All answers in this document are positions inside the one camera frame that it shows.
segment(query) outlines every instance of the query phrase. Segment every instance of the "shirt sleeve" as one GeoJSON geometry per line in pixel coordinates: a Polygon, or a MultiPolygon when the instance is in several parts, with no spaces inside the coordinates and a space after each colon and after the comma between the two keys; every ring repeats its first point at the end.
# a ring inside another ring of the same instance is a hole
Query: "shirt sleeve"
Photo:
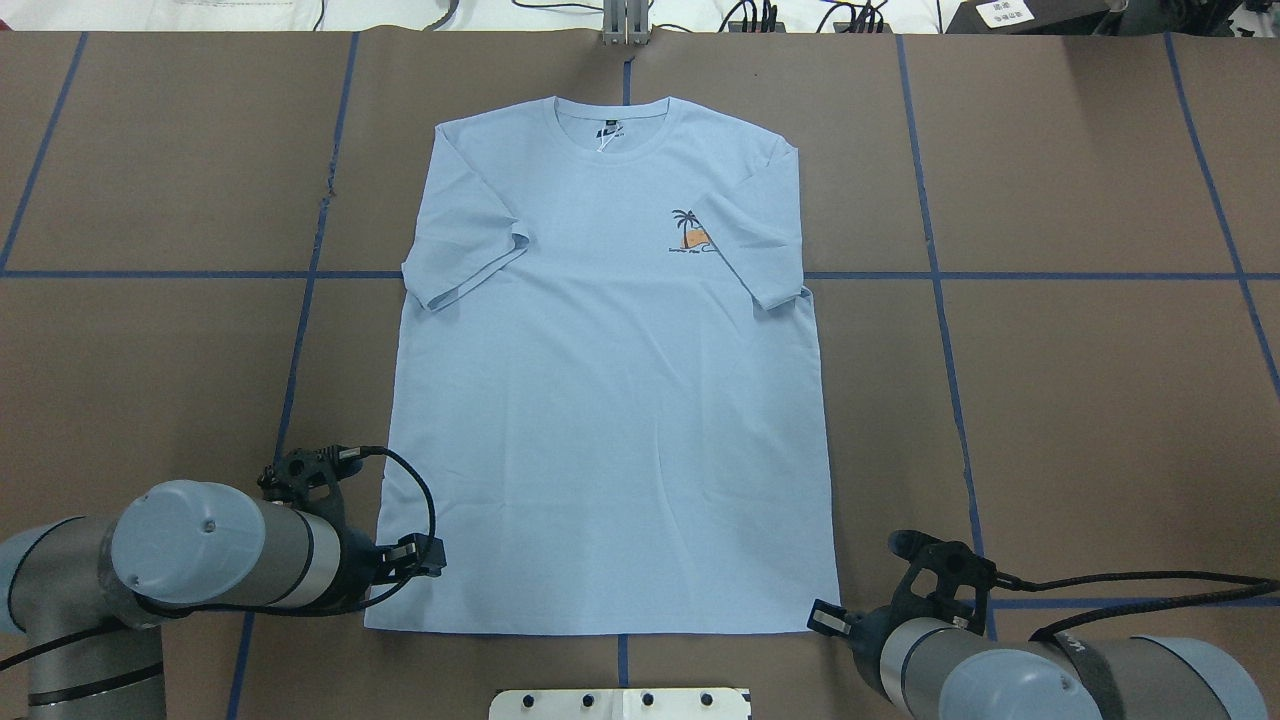
{"type": "Polygon", "coordinates": [[[529,246],[529,229],[458,152],[442,128],[426,172],[404,287],[439,310],[483,283],[529,246]]]}
{"type": "Polygon", "coordinates": [[[740,183],[699,200],[694,214],[760,307],[801,293],[800,161],[785,140],[740,183]]]}

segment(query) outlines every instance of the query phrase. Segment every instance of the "white mounting plate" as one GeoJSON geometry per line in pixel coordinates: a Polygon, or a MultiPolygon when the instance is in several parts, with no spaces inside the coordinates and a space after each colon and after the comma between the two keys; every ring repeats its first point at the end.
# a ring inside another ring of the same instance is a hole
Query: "white mounting plate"
{"type": "Polygon", "coordinates": [[[750,720],[751,692],[739,688],[504,691],[489,720],[750,720]],[[645,705],[645,696],[653,702],[645,705]],[[712,703],[703,705],[703,694],[712,703]],[[526,696],[532,705],[526,707],[526,696]],[[591,696],[591,705],[582,698],[591,696]]]}

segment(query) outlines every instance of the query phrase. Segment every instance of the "palm tree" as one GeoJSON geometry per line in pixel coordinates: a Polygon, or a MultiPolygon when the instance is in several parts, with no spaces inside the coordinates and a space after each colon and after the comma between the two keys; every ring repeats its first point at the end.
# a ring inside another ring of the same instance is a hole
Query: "palm tree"
{"type": "Polygon", "coordinates": [[[707,231],[703,229],[703,224],[698,222],[698,215],[694,215],[692,210],[672,210],[671,215],[676,218],[676,227],[684,234],[680,243],[681,249],[690,250],[712,241],[712,238],[707,234],[707,231]]]}

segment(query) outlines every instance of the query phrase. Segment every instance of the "light blue t-shirt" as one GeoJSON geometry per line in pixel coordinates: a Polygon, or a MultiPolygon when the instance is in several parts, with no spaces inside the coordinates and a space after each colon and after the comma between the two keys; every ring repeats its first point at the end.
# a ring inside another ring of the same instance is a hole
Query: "light blue t-shirt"
{"type": "MultiPolygon", "coordinates": [[[[691,102],[436,128],[389,446],[448,568],[396,630],[781,633],[840,596],[796,150],[691,102]]],[[[424,529],[388,465],[380,542],[424,529]]]]}

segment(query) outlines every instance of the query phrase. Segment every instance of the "white label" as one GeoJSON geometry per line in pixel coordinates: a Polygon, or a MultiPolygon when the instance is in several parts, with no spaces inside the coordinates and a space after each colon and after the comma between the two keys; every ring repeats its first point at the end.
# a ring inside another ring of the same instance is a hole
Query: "white label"
{"type": "Polygon", "coordinates": [[[978,14],[982,15],[982,22],[987,23],[987,27],[1015,26],[1036,19],[1023,0],[986,3],[978,5],[978,14]]]}

